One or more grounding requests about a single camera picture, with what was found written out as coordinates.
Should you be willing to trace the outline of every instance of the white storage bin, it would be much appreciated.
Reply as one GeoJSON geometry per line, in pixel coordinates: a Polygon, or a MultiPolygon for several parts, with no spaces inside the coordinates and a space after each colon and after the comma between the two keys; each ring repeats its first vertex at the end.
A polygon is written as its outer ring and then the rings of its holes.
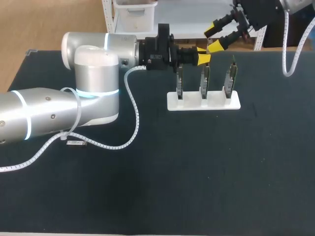
{"type": "Polygon", "coordinates": [[[120,16],[125,32],[147,32],[153,30],[154,9],[157,2],[142,0],[146,4],[126,5],[130,1],[114,0],[114,7],[120,16]]]}

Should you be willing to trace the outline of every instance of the screw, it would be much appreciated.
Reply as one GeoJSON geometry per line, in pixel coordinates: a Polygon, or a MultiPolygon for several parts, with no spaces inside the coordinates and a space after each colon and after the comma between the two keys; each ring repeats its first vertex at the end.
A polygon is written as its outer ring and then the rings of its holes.
{"type": "Polygon", "coordinates": [[[128,61],[127,61],[127,60],[123,60],[123,61],[122,61],[122,64],[123,64],[123,65],[128,65],[128,61]]]}

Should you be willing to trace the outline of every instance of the black mount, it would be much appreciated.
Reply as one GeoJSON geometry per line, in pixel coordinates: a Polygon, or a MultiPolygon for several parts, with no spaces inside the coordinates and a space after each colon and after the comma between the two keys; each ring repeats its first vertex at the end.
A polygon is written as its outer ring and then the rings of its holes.
{"type": "Polygon", "coordinates": [[[159,24],[157,37],[146,37],[139,44],[139,65],[147,70],[167,70],[171,66],[176,73],[180,64],[198,65],[198,51],[196,47],[179,49],[169,24],[159,24]]]}

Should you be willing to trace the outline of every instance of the white shelf post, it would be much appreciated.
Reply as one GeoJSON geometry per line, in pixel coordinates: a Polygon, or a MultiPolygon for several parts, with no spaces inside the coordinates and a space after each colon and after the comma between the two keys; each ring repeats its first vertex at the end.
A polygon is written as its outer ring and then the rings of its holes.
{"type": "Polygon", "coordinates": [[[113,14],[112,14],[112,0],[102,0],[105,22],[108,33],[115,33],[113,14]]]}
{"type": "Polygon", "coordinates": [[[265,26],[264,28],[261,28],[258,31],[254,51],[261,51],[262,44],[264,42],[264,38],[265,38],[265,34],[266,34],[266,30],[267,30],[267,26],[265,26]]]}

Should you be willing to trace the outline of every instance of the wooden floor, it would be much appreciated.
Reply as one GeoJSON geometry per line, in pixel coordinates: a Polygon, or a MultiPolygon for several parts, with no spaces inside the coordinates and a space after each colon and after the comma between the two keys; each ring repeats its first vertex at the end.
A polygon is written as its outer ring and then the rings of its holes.
{"type": "Polygon", "coordinates": [[[68,31],[106,32],[101,0],[1,0],[0,92],[28,49],[60,50],[68,31]]]}

